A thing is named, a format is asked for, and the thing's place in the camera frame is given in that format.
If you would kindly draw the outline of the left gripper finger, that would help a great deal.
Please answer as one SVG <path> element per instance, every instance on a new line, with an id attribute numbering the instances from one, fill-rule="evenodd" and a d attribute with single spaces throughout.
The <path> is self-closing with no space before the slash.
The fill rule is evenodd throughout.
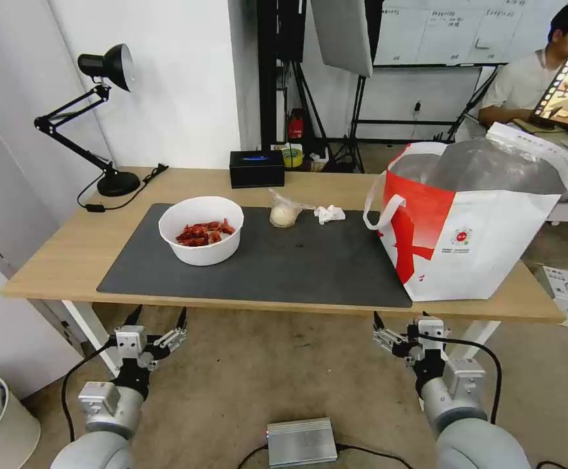
<path id="1" fill-rule="evenodd" d="M 176 327 L 153 342 L 152 357 L 155 361 L 167 358 L 187 338 L 187 307 L 183 307 Z"/>
<path id="2" fill-rule="evenodd" d="M 143 326 L 138 323 L 143 305 L 138 305 L 126 317 L 123 325 L 120 327 L 121 337 L 143 337 Z"/>

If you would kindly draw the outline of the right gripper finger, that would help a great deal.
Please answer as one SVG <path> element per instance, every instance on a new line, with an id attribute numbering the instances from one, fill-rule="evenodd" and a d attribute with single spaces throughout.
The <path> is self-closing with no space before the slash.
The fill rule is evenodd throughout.
<path id="1" fill-rule="evenodd" d="M 408 336 L 386 328 L 376 311 L 373 313 L 373 339 L 395 357 L 406 358 L 409 356 L 410 341 Z"/>

